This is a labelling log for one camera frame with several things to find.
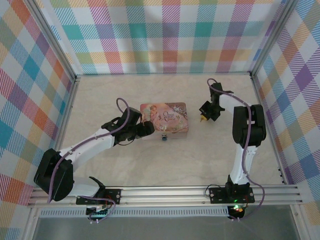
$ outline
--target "plaid backdrop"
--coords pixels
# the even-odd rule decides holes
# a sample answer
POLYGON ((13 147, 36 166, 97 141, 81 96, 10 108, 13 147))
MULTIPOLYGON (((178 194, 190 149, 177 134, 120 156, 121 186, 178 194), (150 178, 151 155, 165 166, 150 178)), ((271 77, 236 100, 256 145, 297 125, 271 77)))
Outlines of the plaid backdrop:
POLYGON ((300 0, 257 86, 290 184, 320 236, 320 0, 300 0))
POLYGON ((23 0, 0 1, 0 239, 19 237, 72 82, 23 0))
POLYGON ((148 74, 248 72, 286 0, 37 2, 79 74, 148 74))

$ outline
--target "black mounting plate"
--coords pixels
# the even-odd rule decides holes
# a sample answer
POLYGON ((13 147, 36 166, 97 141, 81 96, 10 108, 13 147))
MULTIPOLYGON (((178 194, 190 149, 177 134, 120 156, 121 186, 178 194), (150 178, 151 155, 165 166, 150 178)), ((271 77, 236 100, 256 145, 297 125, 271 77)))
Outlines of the black mounting plate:
MULTIPOLYGON (((116 204, 120 204, 121 189, 105 189, 103 191, 103 198, 112 199, 116 204)), ((81 196, 78 196, 75 201, 76 205, 104 205, 104 200, 91 200, 81 196)))
POLYGON ((209 188, 209 196, 211 204, 252 204, 255 202, 255 196, 252 188, 249 188, 248 195, 239 195, 228 197, 224 187, 209 188))

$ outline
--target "plaid wall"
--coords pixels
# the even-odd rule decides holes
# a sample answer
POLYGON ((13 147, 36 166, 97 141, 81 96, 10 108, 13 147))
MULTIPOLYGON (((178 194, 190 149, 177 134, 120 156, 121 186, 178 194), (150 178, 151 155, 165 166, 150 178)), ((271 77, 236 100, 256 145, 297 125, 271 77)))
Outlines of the plaid wall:
POLYGON ((23 0, 0 1, 0 239, 22 233, 72 82, 23 0))
POLYGON ((256 84, 288 181, 303 192, 319 237, 320 0, 298 2, 256 84))
POLYGON ((78 74, 148 74, 248 72, 286 0, 37 2, 78 74))

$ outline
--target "colorful plaid pattern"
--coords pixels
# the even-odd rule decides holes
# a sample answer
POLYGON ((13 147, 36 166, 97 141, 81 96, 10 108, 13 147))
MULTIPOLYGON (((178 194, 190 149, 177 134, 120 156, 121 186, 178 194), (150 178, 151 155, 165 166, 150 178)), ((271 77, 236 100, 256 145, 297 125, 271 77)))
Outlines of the colorful plaid pattern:
POLYGON ((50 0, 50 11, 37 1, 79 74, 248 72, 285 3, 50 0))
POLYGON ((55 143, 72 81, 23 0, 0 1, 0 239, 28 217, 33 177, 55 143))
POLYGON ((320 1, 300 0, 256 82, 290 184, 320 231, 320 1))

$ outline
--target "white floor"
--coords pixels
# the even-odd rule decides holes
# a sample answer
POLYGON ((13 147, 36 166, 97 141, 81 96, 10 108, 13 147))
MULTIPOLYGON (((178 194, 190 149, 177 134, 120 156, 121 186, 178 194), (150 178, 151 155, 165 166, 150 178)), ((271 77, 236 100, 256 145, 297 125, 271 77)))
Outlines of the white floor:
MULTIPOLYGON (((185 186, 225 184, 236 153, 233 116, 222 112, 213 122, 200 122, 199 108, 210 100, 207 79, 214 77, 224 90, 258 103, 248 75, 153 74, 83 76, 75 97, 63 146, 90 136, 121 116, 116 98, 136 109, 142 103, 185 102, 189 121, 186 139, 142 140, 101 152, 74 174, 93 176, 106 186, 185 186)), ((281 184, 278 165, 267 136, 255 155, 251 178, 260 184, 281 184)))

